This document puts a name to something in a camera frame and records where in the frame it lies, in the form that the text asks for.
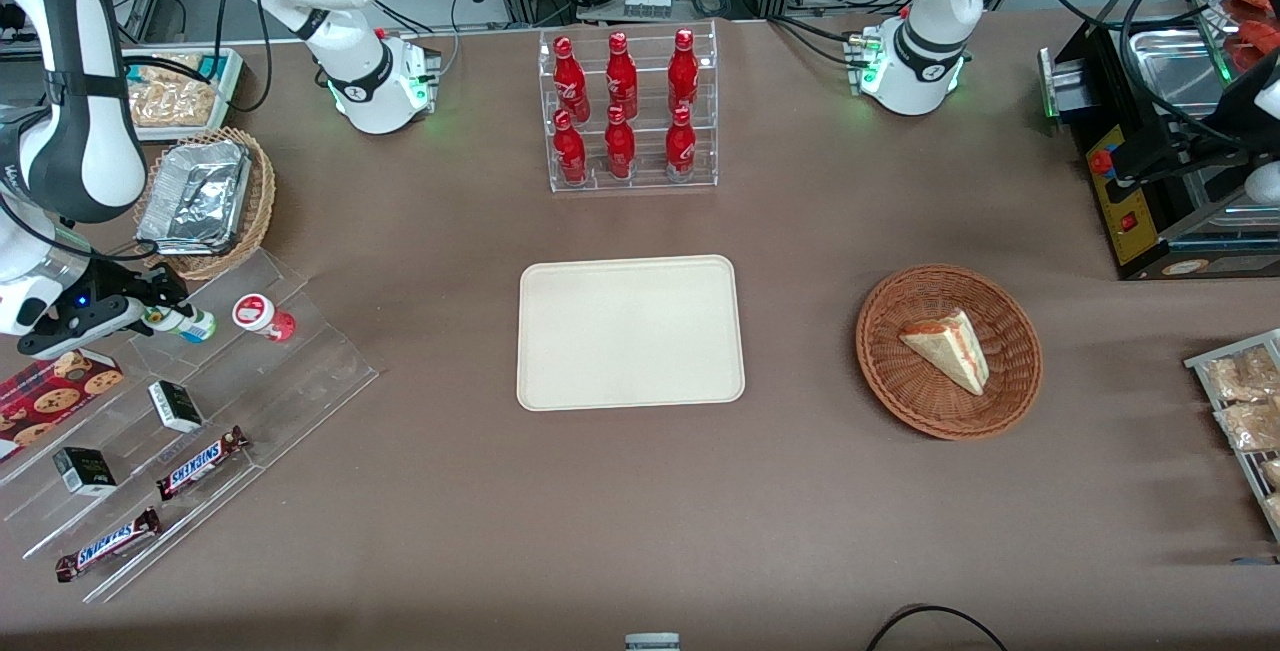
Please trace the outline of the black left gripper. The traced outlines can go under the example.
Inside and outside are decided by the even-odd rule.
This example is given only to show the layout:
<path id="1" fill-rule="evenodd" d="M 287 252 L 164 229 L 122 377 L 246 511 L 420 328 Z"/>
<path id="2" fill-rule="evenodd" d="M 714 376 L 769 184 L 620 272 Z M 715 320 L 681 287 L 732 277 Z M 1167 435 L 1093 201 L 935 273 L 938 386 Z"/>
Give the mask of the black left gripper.
<path id="1" fill-rule="evenodd" d="M 1143 127 L 1117 146 L 1120 185 L 1187 176 L 1206 168 L 1239 168 L 1268 155 L 1268 72 L 1247 72 L 1231 82 L 1203 118 L 1188 122 L 1170 110 L 1148 113 Z"/>

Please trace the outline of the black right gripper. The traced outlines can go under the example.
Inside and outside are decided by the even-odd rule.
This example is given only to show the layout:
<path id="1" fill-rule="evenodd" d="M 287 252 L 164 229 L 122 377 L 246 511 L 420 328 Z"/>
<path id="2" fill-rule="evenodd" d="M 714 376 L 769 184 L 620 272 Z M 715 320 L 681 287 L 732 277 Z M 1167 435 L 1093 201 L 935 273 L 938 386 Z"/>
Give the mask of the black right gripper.
<path id="1" fill-rule="evenodd" d="M 59 297 L 58 318 L 114 318 L 133 299 L 148 306 L 141 320 L 152 331 L 183 335 L 195 327 L 193 317 L 173 308 L 183 308 L 188 297 L 184 279 L 170 267 L 152 267 L 145 274 L 123 263 L 90 260 L 82 278 Z"/>

